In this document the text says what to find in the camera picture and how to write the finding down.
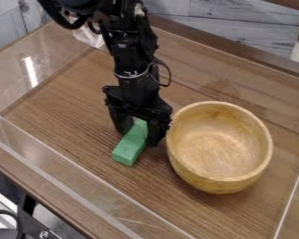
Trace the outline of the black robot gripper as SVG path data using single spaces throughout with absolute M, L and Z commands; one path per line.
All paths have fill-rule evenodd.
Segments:
M 160 144 L 170 130 L 173 107 L 160 95 L 162 84 L 160 70 L 150 69 L 141 74 L 115 73 L 119 80 L 117 86 L 103 87 L 106 105 L 115 128 L 127 134 L 134 126 L 134 118 L 147 121 L 147 143 L 151 147 Z

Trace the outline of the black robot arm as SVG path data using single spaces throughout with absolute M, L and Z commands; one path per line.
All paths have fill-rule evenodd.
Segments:
M 160 80 L 165 62 L 156 56 L 160 37 L 142 0 L 38 0 L 55 22 L 69 30 L 87 27 L 103 37 L 114 57 L 117 86 L 106 86 L 106 105 L 121 134 L 134 119 L 146 121 L 150 146 L 157 146 L 170 129 L 173 107 L 160 96 L 170 84 Z

